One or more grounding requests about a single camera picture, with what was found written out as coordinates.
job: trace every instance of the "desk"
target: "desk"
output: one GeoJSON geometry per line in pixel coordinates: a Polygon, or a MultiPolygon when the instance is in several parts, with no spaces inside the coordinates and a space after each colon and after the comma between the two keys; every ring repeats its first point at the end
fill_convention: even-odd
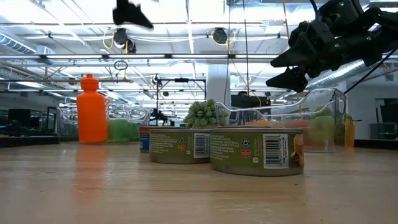
{"type": "Polygon", "coordinates": [[[398,152],[305,155],[304,174],[247,177],[149,162],[139,145],[0,149],[1,223],[394,223],[398,152]]]}

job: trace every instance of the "can label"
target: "can label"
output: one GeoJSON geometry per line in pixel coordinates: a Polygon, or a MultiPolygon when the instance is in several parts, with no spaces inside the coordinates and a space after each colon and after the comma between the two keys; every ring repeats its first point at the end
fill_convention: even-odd
{"type": "Polygon", "coordinates": [[[184,160],[210,157],[210,134],[207,133],[152,133],[150,154],[156,158],[184,160]]]}
{"type": "Polygon", "coordinates": [[[211,162],[252,169],[304,166],[302,134],[212,133],[211,162]]]}
{"type": "Polygon", "coordinates": [[[149,152],[149,139],[150,133],[149,130],[141,129],[139,132],[139,149],[144,152],[149,152]]]}

